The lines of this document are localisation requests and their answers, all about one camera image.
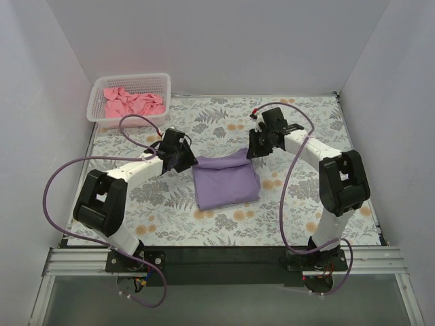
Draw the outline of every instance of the glass panel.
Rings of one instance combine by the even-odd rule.
[[[342,276],[334,276],[337,284]],[[133,292],[132,280],[122,289]],[[138,296],[156,302],[161,288]],[[148,309],[118,295],[114,276],[57,276],[49,325],[410,325],[394,275],[351,275],[337,293],[319,297],[280,285],[169,287],[166,302]]]

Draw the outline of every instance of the white plastic basket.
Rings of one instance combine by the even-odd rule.
[[[96,122],[103,128],[117,128],[121,120],[120,117],[105,117],[104,106],[107,100],[104,97],[104,89],[110,87],[123,87],[131,94],[152,93],[160,95],[163,98],[163,105],[165,106],[164,113],[145,115],[145,117],[158,126],[161,126],[166,121],[169,105],[171,104],[171,78],[167,73],[144,73],[141,75],[98,78],[90,93],[86,117],[89,121]],[[130,117],[125,119],[122,125],[124,127],[140,127],[149,126],[150,124],[138,117]]]

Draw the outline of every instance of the white panel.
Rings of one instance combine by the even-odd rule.
[[[90,81],[167,72],[188,94],[340,90],[388,0],[48,0]]]
[[[50,246],[42,191],[61,163],[86,151],[90,82],[45,0],[0,1],[0,325],[26,325]],[[65,225],[80,166],[50,196]]]
[[[435,2],[391,0],[343,89],[379,222],[435,324]]]

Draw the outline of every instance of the table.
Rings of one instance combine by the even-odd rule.
[[[285,101],[300,107],[313,120],[314,136],[343,151],[351,144],[341,110],[333,96],[318,97],[175,97],[171,99],[170,120],[161,128],[175,126],[192,138],[196,156],[226,156],[248,146],[248,130],[254,127],[249,118],[261,104]],[[289,124],[309,128],[304,118],[282,107]],[[128,128],[136,141],[151,144],[158,140],[154,129]],[[128,142],[118,130],[98,128],[92,141],[91,155],[137,157],[142,149]],[[278,207],[283,180],[293,154],[276,149],[265,158],[254,159],[262,189],[260,200],[226,206],[212,211],[196,207],[192,170],[169,172],[134,189],[126,202],[124,222],[145,245],[156,246],[275,246],[282,245],[278,226]],[[93,168],[108,170],[121,166],[120,161],[90,161]],[[295,166],[284,207],[285,234],[293,245],[306,245],[321,216],[318,175],[306,162]],[[70,225],[77,234],[98,236],[82,224]],[[353,245],[380,245],[375,215],[365,202],[348,223],[343,234]],[[84,240],[69,239],[68,245],[89,245]]]

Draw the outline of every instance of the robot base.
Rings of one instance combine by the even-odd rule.
[[[337,250],[333,257],[329,256],[319,264],[322,260],[316,254],[295,255],[291,251],[285,252],[285,264],[289,272],[323,272],[324,268],[332,264],[334,264],[334,271],[345,272],[347,270],[345,252],[342,249]]]

